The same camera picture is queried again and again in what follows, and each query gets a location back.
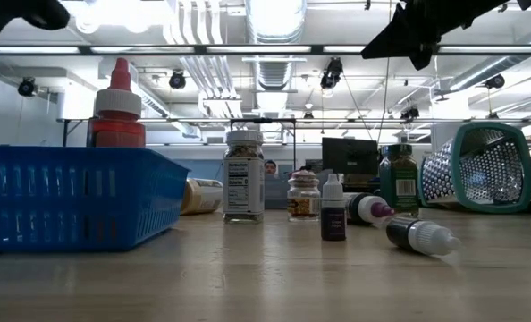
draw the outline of white dropper cap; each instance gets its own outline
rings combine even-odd
[[[410,227],[409,243],[426,255],[448,255],[460,249],[460,239],[451,230],[430,221],[419,221]]]
[[[329,174],[327,182],[323,185],[324,207],[345,207],[343,199],[343,186],[337,178],[337,174]]]

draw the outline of red bottle cap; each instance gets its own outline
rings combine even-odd
[[[116,66],[111,74],[109,89],[131,91],[131,74],[129,73],[129,62],[126,59],[117,58]]]

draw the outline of bottle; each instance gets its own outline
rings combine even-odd
[[[379,226],[394,216],[394,209],[383,198],[370,193],[350,194],[346,208],[347,221],[352,225]]]
[[[450,229],[408,217],[393,218],[386,232],[393,244],[425,255],[448,255],[461,245]]]
[[[291,222],[317,221],[321,212],[321,192],[316,174],[307,170],[291,174],[287,191],[288,220]]]
[[[339,183],[337,174],[329,174],[323,185],[321,238],[324,241],[344,241],[347,239],[346,229],[343,186]]]
[[[216,180],[186,180],[181,215],[211,214],[222,205],[223,185]]]
[[[418,217],[418,168],[409,144],[383,147],[379,165],[381,196],[397,215]]]
[[[266,177],[260,131],[231,131],[223,158],[223,220],[225,223],[261,223]]]
[[[111,76],[111,86],[97,93],[95,113],[98,118],[88,122],[88,145],[96,148],[144,148],[146,130],[137,122],[141,112],[142,99],[131,92],[129,62],[119,58]]]

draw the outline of red squeeze bottle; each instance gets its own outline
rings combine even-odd
[[[96,148],[144,148],[146,130],[138,123],[142,99],[131,91],[129,62],[118,58],[111,86],[99,90],[95,101],[97,119],[90,121],[90,146]]]

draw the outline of person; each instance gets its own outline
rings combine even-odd
[[[277,164],[273,160],[267,160],[264,164],[266,174],[275,174],[277,172]]]

